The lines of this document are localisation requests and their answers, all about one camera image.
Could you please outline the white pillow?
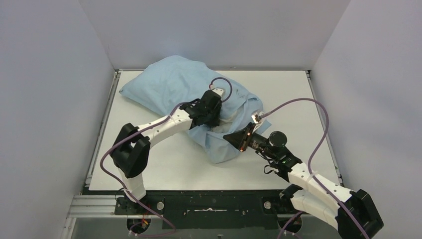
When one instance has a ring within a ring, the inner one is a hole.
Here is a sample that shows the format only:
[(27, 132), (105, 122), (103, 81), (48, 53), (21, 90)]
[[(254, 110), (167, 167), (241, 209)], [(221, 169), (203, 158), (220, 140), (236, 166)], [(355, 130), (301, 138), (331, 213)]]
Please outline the white pillow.
[(219, 126), (212, 127), (214, 133), (231, 133), (240, 130), (253, 122), (252, 115), (263, 111), (262, 101), (258, 98), (247, 99), (240, 106), (223, 104), (219, 118)]

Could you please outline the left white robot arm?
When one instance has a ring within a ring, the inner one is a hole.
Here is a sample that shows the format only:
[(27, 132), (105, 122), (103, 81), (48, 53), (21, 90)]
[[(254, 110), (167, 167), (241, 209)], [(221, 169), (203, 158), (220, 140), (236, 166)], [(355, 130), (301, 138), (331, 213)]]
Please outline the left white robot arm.
[(120, 172), (127, 205), (134, 212), (140, 213), (147, 207), (142, 172), (151, 148), (182, 131), (202, 125), (218, 126), (223, 94), (221, 88), (207, 90), (200, 99), (180, 103), (156, 121), (139, 126), (127, 123), (121, 128), (110, 156)]

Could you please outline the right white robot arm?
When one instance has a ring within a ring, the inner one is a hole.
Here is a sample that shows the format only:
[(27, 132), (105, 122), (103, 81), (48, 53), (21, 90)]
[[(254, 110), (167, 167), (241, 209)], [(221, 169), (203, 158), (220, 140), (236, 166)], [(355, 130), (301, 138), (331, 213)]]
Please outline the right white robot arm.
[(237, 150), (251, 148), (268, 162), (271, 172), (290, 183), (282, 191), (280, 206), (285, 212), (303, 211), (335, 228), (343, 239), (373, 238), (384, 222), (364, 190), (353, 191), (334, 183), (295, 157), (286, 147), (287, 137), (280, 131), (268, 137), (257, 133), (255, 124), (223, 136)]

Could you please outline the green and blue pillowcase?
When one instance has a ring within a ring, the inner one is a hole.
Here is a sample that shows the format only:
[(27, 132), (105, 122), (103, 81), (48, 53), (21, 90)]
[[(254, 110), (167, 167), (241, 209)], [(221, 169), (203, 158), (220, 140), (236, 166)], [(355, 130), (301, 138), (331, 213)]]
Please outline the green and blue pillowcase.
[[(250, 98), (259, 99), (239, 82), (233, 79), (226, 82), (225, 79), (225, 76), (209, 69), (203, 62), (174, 55), (149, 65), (119, 92), (161, 116), (170, 113), (178, 103), (202, 97), (210, 84), (225, 89), (224, 97), (228, 100), (224, 103), (232, 106), (240, 106)], [(202, 125), (188, 130), (187, 135), (204, 149), (212, 163), (238, 157), (240, 151), (223, 139), (224, 135), (230, 133), (214, 133), (210, 131), (211, 128)]]

